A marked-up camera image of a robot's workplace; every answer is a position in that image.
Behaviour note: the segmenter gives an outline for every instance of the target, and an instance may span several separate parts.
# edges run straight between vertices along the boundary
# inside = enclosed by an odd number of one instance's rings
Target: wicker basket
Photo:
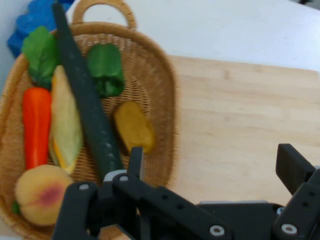
[[[84,23],[85,11],[97,4],[116,7],[125,15],[128,27],[104,22]],[[135,29],[131,10],[120,0],[82,0],[76,6],[71,25],[74,39],[84,55],[97,43],[114,43],[120,48],[125,91],[121,96],[103,99],[103,108],[111,115],[122,102],[133,100],[140,103],[156,132],[156,148],[145,156],[144,180],[152,186],[170,187],[178,165],[177,80],[164,52]],[[0,215],[25,239],[44,240],[51,238],[53,226],[34,226],[11,211],[16,181],[25,171],[22,97],[25,90],[32,86],[27,69],[28,62],[21,54],[7,78],[0,101]],[[127,166],[129,156],[120,141],[119,145],[122,160]],[[79,155],[72,178],[76,182],[98,181],[86,147]],[[112,239],[118,235],[114,228],[103,229],[101,239]]]

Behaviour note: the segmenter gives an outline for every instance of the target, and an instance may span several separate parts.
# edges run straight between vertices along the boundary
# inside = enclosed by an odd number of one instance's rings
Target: basket handle
[[[94,5],[109,5],[118,9],[125,17],[128,28],[135,30],[137,27],[134,14],[129,6],[122,0],[81,0],[75,7],[72,24],[82,24],[85,12]]]

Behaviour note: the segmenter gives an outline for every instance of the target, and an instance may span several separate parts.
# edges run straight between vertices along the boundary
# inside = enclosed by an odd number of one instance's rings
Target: white table
[[[69,20],[77,2],[67,13]],[[126,2],[138,30],[170,55],[320,71],[320,11],[316,9],[287,0]],[[93,6],[84,19],[126,24],[119,12],[106,6]],[[7,236],[17,235],[0,221],[0,240],[10,239]]]

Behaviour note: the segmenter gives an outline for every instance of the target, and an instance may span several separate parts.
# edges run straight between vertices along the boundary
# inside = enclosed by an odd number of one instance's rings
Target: blue toy
[[[25,37],[39,26],[45,26],[48,31],[56,29],[52,11],[55,0],[33,0],[28,5],[28,13],[20,15],[16,20],[16,31],[8,39],[7,44],[15,58],[21,53]],[[66,12],[74,0],[59,0]]]

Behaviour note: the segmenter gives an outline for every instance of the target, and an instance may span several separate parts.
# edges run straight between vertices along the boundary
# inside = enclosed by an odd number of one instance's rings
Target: peach
[[[41,165],[27,170],[15,186],[15,198],[26,220],[38,226],[56,223],[66,188],[72,183],[60,167]]]

